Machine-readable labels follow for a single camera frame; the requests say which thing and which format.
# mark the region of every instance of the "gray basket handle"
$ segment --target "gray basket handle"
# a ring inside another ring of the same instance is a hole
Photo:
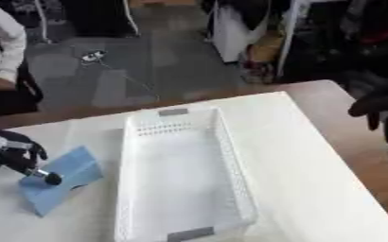
[[[213,234],[215,234],[215,230],[213,227],[205,227],[197,230],[169,233],[168,242],[181,242],[181,241],[205,237]]]
[[[188,114],[188,109],[173,109],[173,110],[161,110],[159,111],[159,116],[173,116],[173,115],[182,115],[182,114]]]

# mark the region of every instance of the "gray carpet floor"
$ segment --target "gray carpet floor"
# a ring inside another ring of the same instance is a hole
[[[52,27],[50,37],[58,42],[30,45],[27,56],[44,90],[43,110],[145,104],[157,96],[192,98],[242,85],[237,67],[223,64],[203,41],[206,17],[197,7],[154,5],[132,14],[139,38],[73,38],[69,28]],[[104,65],[80,63],[93,50],[107,52]]]

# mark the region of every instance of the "blue block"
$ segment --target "blue block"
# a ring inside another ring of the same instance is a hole
[[[24,197],[39,216],[45,216],[60,205],[73,188],[102,178],[96,159],[85,147],[73,149],[42,167],[42,170],[60,174],[62,183],[56,186],[49,185],[44,179],[32,176],[19,180]]]

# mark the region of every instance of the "white basket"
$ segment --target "white basket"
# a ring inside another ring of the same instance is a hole
[[[223,241],[256,208],[218,109],[141,111],[124,136],[115,241]]]

